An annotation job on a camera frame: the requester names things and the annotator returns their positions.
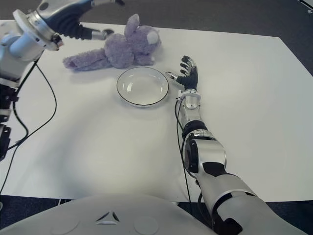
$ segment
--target stuffed animal leg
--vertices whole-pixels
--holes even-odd
[[[103,48],[67,57],[63,60],[63,64],[66,68],[75,71],[89,71],[111,67],[111,63],[108,61]]]

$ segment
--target plush toy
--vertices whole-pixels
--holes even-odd
[[[128,19],[124,35],[116,33],[108,37],[104,48],[95,49],[63,60],[66,68],[89,71],[100,68],[127,68],[136,63],[153,65],[152,53],[160,46],[158,32],[151,26],[139,26],[139,16]]]

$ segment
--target floor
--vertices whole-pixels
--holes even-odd
[[[144,24],[155,27],[280,37],[313,74],[313,14],[309,14],[308,8],[297,0],[125,0],[125,2],[125,7],[111,4],[93,9],[82,17],[82,21],[125,24],[130,15],[138,13]],[[39,3],[40,0],[10,0],[1,3],[0,19],[12,19],[12,12],[17,8],[23,12],[34,10]],[[0,228],[59,203],[58,199],[11,196],[1,196],[0,200],[3,202]],[[268,205],[280,217],[313,235],[313,201],[277,202]],[[186,203],[180,203],[179,206],[188,210]],[[193,215],[202,221],[195,204],[192,211]]]

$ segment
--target black cable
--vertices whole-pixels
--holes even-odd
[[[20,144],[22,144],[25,140],[27,140],[29,137],[31,137],[33,134],[35,134],[37,131],[39,131],[41,128],[43,128],[45,125],[47,125],[55,116],[55,113],[57,111],[57,106],[58,106],[58,102],[54,93],[53,88],[51,87],[51,84],[49,83],[48,79],[46,78],[45,74],[42,72],[42,70],[39,68],[38,64],[35,62],[35,66],[37,67],[37,69],[39,70],[39,72],[42,74],[42,76],[44,77],[45,81],[47,82],[48,86],[50,87],[50,90],[53,94],[53,98],[54,98],[54,102],[55,102],[55,107],[54,107],[54,111],[53,114],[51,115],[51,117],[48,119],[48,121],[46,121],[44,124],[42,124],[40,127],[38,127],[35,131],[33,131],[31,134],[23,137],[22,139],[20,139],[19,141],[17,141],[17,143],[11,147],[8,148],[8,150],[14,148],[15,146],[18,146]]]
[[[15,153],[16,153],[17,149],[18,149],[29,137],[31,137],[33,134],[35,134],[37,131],[39,131],[41,128],[43,128],[45,125],[47,125],[47,124],[53,119],[53,117],[55,116],[55,113],[56,113],[56,111],[57,111],[57,105],[58,105],[58,103],[57,103],[57,99],[56,99],[54,90],[53,90],[51,84],[49,83],[48,79],[46,78],[45,74],[42,72],[42,70],[41,70],[41,69],[39,68],[39,66],[37,65],[37,62],[38,62],[38,61],[35,61],[35,63],[34,63],[33,66],[36,66],[36,67],[37,67],[37,69],[39,70],[39,72],[42,74],[42,76],[44,77],[45,81],[47,82],[48,86],[50,87],[51,92],[52,92],[52,94],[53,94],[54,102],[55,102],[55,108],[54,108],[54,111],[53,111],[52,116],[49,118],[48,121],[46,121],[44,124],[42,124],[40,127],[38,127],[38,128],[37,128],[35,131],[33,131],[30,135],[24,137],[23,139],[21,139],[20,141],[18,141],[18,142],[15,144],[16,149],[15,149],[14,152],[13,152],[13,155],[12,155],[12,158],[11,158],[11,162],[10,162],[10,165],[9,165],[8,172],[7,172],[7,174],[6,174],[6,177],[5,177],[5,179],[4,179],[3,185],[2,185],[1,190],[0,190],[0,195],[1,195],[2,190],[3,190],[3,188],[4,188],[5,182],[6,182],[7,178],[8,178],[8,175],[9,175],[9,172],[10,172],[10,169],[11,169],[11,165],[12,165],[12,162],[13,162],[13,159],[14,159],[14,156],[15,156]]]
[[[177,110],[177,104],[178,104],[178,101],[176,101],[176,104],[175,104],[175,111]],[[177,115],[177,113],[175,112],[175,117],[176,117],[176,121],[177,123],[181,125],[180,121],[179,121],[179,113]],[[179,146],[179,152],[180,152],[180,157],[181,157],[181,161],[183,162],[183,166],[184,166],[184,169],[187,171],[188,175],[190,175],[190,177],[196,179],[196,177],[194,175],[192,175],[188,169],[185,168],[185,161],[183,159],[183,149],[184,149],[184,145],[185,145],[185,139],[182,140],[182,145],[180,146],[180,142],[179,142],[179,134],[178,134],[178,128],[176,128],[176,131],[177,131],[177,140],[178,140],[178,146]]]
[[[208,226],[209,228],[212,228],[212,222],[210,222],[209,220],[207,220],[206,216],[204,216],[204,213],[202,211],[202,208],[201,208],[201,199],[202,199],[202,192],[200,193],[199,197],[198,197],[198,209],[200,211],[200,214],[202,216],[202,218],[204,219],[205,223],[206,223],[206,226]]]
[[[190,214],[192,214],[192,205],[191,205],[191,198],[190,198],[189,185],[188,185],[188,181],[187,181],[187,175],[186,175],[186,169],[185,169],[184,159],[183,159],[183,157],[182,157],[182,150],[181,150],[181,148],[180,148],[180,143],[179,143],[179,133],[178,133],[178,124],[179,124],[179,119],[178,119],[178,117],[179,117],[179,116],[177,115],[177,104],[178,104],[178,100],[176,101],[176,104],[175,104],[175,117],[176,117],[177,140],[178,140],[179,152],[180,152],[180,156],[181,156],[182,168],[184,169],[184,176],[185,176],[185,182],[186,182],[187,193],[188,193],[188,200],[189,200],[189,211],[190,211]]]
[[[178,116],[179,116],[179,113],[177,114],[177,104],[178,104],[178,100],[176,100],[176,103],[175,103],[175,117],[176,117],[176,121],[179,123],[179,126],[181,128],[181,130],[183,131],[184,128],[182,127],[179,119],[178,119]]]
[[[3,190],[3,188],[4,188],[5,182],[6,182],[7,178],[8,178],[8,176],[9,176],[9,172],[10,172],[10,169],[11,169],[11,166],[12,166],[12,162],[13,162],[13,159],[14,159],[14,155],[15,155],[15,153],[16,153],[16,150],[18,150],[19,146],[20,146],[20,145],[18,145],[18,146],[15,148],[14,152],[13,152],[13,155],[12,155],[12,158],[11,158],[11,161],[10,161],[10,165],[9,165],[9,168],[8,168],[8,172],[6,173],[6,176],[5,176],[3,185],[2,185],[1,190],[0,190],[0,195],[1,195],[2,190]]]
[[[33,72],[35,66],[37,65],[37,62],[38,62],[38,60],[36,60],[36,61],[34,62],[34,64],[32,65],[32,67],[29,69],[28,73],[26,74],[25,78],[24,78],[23,81],[21,82],[20,86],[19,86],[18,89],[16,90],[16,93],[15,93],[15,94],[16,94],[16,97],[17,97],[18,94],[20,93],[20,91],[21,91],[21,89],[22,89],[24,83],[26,82],[26,80],[28,79],[28,77],[30,76],[30,74]],[[12,104],[13,113],[14,113],[14,115],[15,115],[17,121],[18,121],[18,122],[22,125],[22,127],[24,128],[24,130],[25,130],[25,136],[24,136],[23,138],[21,138],[19,141],[17,141],[16,144],[14,144],[13,146],[9,147],[7,150],[10,150],[10,149],[12,149],[12,148],[18,146],[19,143],[20,143],[21,141],[23,141],[25,138],[27,138],[27,136],[28,136],[28,134],[29,134],[29,130],[28,130],[27,126],[26,126],[26,125],[24,124],[24,122],[20,119],[20,117],[19,117],[19,115],[18,115],[18,113],[17,113],[17,111],[16,111],[16,106],[15,106],[15,104],[16,104],[16,101],[13,101],[13,104]]]
[[[53,98],[54,98],[54,111],[53,114],[51,115],[51,117],[48,119],[48,121],[46,121],[44,124],[42,124],[40,127],[38,127],[36,130],[34,130],[29,136],[27,136],[26,139],[28,139],[29,137],[31,137],[33,134],[35,134],[37,131],[39,131],[41,128],[43,128],[44,126],[46,126],[55,116],[55,113],[57,112],[57,107],[58,107],[58,102],[57,102],[57,98],[55,96],[54,90],[51,87],[51,84],[49,83],[48,79],[46,78],[45,74],[42,72],[42,70],[39,68],[39,66],[36,64],[36,67],[38,68],[39,72],[42,74],[42,76],[44,77],[45,81],[47,82],[48,86],[50,87],[50,90],[52,92]]]

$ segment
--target white tabletop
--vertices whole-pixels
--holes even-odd
[[[86,23],[94,28],[122,25]],[[153,68],[179,71],[180,58],[199,68],[201,115],[227,151],[227,171],[265,201],[313,199],[313,78],[275,37],[160,28],[162,48]],[[139,109],[116,91],[124,70],[74,73],[66,56],[103,46],[64,38],[39,65],[58,99],[48,126],[17,151],[3,194],[81,198],[134,192],[186,201],[173,113],[179,87],[170,81],[163,105]],[[18,113],[30,130],[52,114],[54,102],[35,69],[20,93]],[[12,116],[12,143],[24,135]],[[0,163],[0,185],[12,151]],[[190,179],[191,197],[198,186]]]

